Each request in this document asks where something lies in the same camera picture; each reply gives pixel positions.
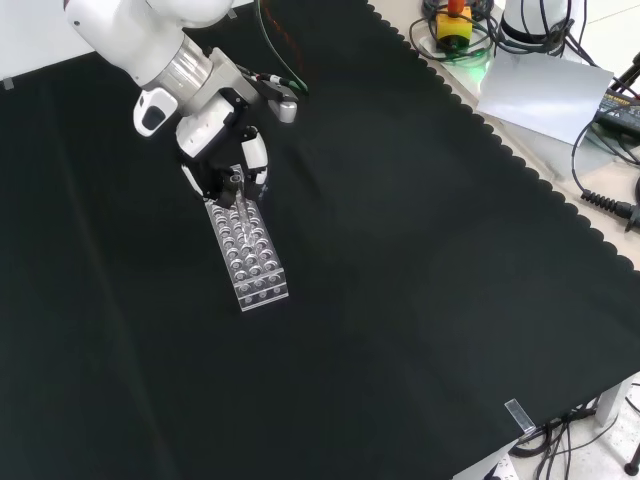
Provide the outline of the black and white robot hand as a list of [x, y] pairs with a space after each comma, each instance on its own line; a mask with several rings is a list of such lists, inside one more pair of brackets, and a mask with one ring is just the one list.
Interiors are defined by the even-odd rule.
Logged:
[[[238, 193], [248, 200], [259, 200], [268, 178], [265, 141], [257, 127], [241, 121], [247, 109], [248, 102], [242, 97], [230, 91], [217, 94], [202, 111], [183, 118], [176, 131], [180, 166], [195, 194], [226, 209], [234, 204]], [[232, 181], [231, 166], [213, 160], [229, 139], [240, 143], [244, 155], [242, 177], [237, 183]]]

